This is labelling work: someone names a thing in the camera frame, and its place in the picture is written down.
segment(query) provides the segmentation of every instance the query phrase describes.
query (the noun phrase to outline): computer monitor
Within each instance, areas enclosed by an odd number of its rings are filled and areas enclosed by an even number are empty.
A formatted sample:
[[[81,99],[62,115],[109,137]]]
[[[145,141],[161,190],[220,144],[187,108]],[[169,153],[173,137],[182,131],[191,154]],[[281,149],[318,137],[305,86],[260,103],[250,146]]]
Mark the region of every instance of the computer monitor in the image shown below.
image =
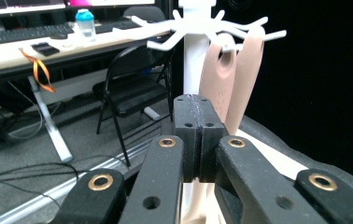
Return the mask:
[[[0,0],[0,15],[65,8],[64,0]]]
[[[67,0],[70,7],[113,7],[129,5],[149,5],[155,0]]]

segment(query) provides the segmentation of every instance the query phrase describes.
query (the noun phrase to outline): white desk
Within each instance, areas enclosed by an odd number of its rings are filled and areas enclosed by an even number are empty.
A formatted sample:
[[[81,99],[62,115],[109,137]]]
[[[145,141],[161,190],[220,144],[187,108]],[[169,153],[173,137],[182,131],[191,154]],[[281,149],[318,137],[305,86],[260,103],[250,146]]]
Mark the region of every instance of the white desk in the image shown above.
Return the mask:
[[[130,43],[134,42],[135,40],[142,39],[141,34],[147,34],[148,31],[153,32],[154,30],[152,27],[117,30],[111,33],[97,35],[95,41],[92,42],[85,41],[80,37],[78,31],[75,31],[74,34],[69,35],[69,37],[65,40],[55,40],[46,37],[0,44],[0,76],[3,75],[2,71],[5,71],[5,74],[7,74],[9,73],[8,69],[13,70],[16,67],[16,71],[13,71],[12,73],[18,73],[18,67],[22,65],[25,66],[23,66],[21,70],[27,70],[27,66],[29,66],[31,62],[21,54],[20,49],[23,49],[28,55],[42,60],[44,64],[47,64],[47,62],[49,62],[50,65],[52,65],[51,62],[57,62],[57,64],[60,64],[63,63],[63,61],[68,61],[72,58],[79,60],[78,55],[85,54],[87,52],[93,52],[93,54],[86,56],[90,57],[91,55],[95,55],[96,52],[104,53],[106,51],[111,51],[111,49],[108,49],[108,47],[111,46],[120,46],[122,48],[122,45],[125,43]],[[32,49],[31,46],[33,44],[42,42],[48,42],[53,47],[59,49],[60,52],[46,57]],[[34,77],[29,76],[28,79],[30,81],[32,91],[34,92],[34,96],[39,105],[39,108],[45,118],[46,128],[48,130],[49,136],[51,137],[53,145],[57,150],[61,161],[71,161],[73,156],[50,116],[49,110],[43,100],[43,96],[37,86],[37,83],[35,82]]]

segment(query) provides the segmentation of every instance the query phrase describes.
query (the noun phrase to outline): computer mouse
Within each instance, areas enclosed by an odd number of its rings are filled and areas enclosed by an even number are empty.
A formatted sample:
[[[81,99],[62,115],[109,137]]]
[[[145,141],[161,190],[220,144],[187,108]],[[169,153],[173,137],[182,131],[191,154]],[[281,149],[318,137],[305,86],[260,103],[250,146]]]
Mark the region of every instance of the computer mouse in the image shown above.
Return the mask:
[[[50,36],[50,39],[67,39],[68,34],[54,34]]]

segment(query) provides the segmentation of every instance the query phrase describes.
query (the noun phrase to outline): blue lid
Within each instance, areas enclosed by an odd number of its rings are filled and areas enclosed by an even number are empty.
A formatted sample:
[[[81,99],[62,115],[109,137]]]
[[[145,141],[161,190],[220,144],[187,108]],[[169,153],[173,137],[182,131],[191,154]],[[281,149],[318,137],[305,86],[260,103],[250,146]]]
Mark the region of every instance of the blue lid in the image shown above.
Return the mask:
[[[83,9],[78,10],[78,13],[77,13],[75,19],[77,21],[92,21],[92,20],[94,20],[94,16],[92,15],[92,13],[88,9],[83,8]]]

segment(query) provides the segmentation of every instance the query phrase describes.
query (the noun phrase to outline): bottle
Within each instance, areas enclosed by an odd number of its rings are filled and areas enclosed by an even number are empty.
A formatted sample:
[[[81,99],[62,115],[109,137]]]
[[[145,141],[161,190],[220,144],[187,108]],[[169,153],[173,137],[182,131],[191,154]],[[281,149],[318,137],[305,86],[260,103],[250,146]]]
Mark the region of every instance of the bottle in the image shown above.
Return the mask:
[[[84,39],[95,40],[94,16],[87,8],[79,9],[75,17],[78,29]]]

